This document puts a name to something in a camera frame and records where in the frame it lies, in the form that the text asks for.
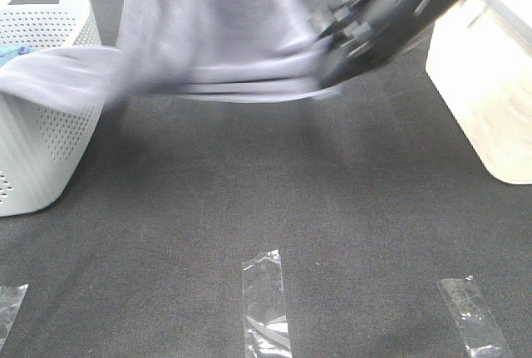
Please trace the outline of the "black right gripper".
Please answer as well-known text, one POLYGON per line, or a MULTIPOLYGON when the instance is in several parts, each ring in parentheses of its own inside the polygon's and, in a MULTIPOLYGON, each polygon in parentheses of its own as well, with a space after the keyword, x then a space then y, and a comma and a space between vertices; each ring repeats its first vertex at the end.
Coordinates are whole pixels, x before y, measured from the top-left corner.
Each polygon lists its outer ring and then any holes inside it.
POLYGON ((437 0, 340 0, 315 10, 311 24, 326 50, 316 78, 322 88, 388 63, 433 21, 437 0))

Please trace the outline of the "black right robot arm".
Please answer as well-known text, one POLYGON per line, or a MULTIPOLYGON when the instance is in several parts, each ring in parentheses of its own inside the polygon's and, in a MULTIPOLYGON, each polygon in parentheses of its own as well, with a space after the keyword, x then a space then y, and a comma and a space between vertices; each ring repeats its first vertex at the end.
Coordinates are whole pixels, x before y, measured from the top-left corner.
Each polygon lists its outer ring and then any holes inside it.
POLYGON ((340 0, 311 17, 327 47, 316 73, 328 88, 386 65, 459 0, 340 0))

